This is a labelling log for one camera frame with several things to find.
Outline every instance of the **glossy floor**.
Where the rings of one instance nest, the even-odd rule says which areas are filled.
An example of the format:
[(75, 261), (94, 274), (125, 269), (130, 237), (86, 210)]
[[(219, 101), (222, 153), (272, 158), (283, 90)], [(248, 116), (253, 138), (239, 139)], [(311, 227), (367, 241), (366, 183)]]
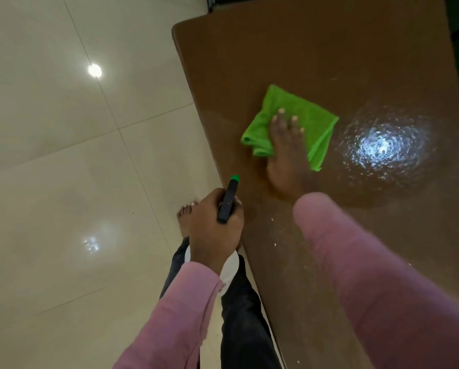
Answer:
[(205, 12), (0, 0), (0, 367), (110, 367), (149, 317), (176, 211), (221, 184), (171, 39)]

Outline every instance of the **pink long-sleeve shirt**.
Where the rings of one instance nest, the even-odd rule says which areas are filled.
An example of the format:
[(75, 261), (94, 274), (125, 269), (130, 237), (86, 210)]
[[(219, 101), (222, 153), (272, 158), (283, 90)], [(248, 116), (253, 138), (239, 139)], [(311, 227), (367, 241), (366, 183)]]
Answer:
[[(322, 193), (301, 197), (294, 220), (331, 277), (371, 362), (383, 368), (459, 369), (459, 304), (364, 231)], [(182, 266), (114, 369), (194, 369), (222, 283)]]

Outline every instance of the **forearm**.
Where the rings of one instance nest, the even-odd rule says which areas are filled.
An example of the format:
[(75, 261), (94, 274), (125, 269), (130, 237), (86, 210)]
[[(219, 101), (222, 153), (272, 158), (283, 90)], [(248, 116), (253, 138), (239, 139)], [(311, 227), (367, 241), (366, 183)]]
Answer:
[(365, 232), (324, 194), (294, 207), (377, 367), (459, 367), (459, 305)]
[(114, 368), (195, 368), (221, 286), (207, 267), (184, 264)]

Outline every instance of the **floor tile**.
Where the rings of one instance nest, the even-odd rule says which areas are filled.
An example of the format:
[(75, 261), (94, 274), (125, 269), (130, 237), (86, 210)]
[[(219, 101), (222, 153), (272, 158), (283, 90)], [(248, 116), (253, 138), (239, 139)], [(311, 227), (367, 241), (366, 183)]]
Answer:
[(120, 127), (192, 103), (171, 28), (205, 0), (66, 0)]
[(111, 368), (147, 322), (167, 272), (151, 267), (0, 331), (0, 368)]
[(63, 0), (0, 0), (0, 171), (116, 129)]
[(0, 328), (170, 261), (118, 131), (0, 172)]
[(194, 105), (121, 130), (172, 252), (180, 246), (180, 206), (221, 187)]

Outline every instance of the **hand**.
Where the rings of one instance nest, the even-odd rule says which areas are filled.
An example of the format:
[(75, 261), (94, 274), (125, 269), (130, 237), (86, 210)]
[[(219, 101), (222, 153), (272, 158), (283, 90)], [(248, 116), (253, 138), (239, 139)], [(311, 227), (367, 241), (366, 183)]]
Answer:
[(274, 156), (267, 160), (267, 175), (274, 187), (293, 201), (314, 190), (303, 131), (297, 117), (288, 123), (284, 109), (269, 123)]
[(189, 223), (190, 261), (211, 268), (217, 275), (236, 250), (244, 223), (243, 207), (238, 198), (233, 202), (233, 213), (227, 223), (216, 221), (225, 192), (222, 188), (214, 189), (194, 206)]

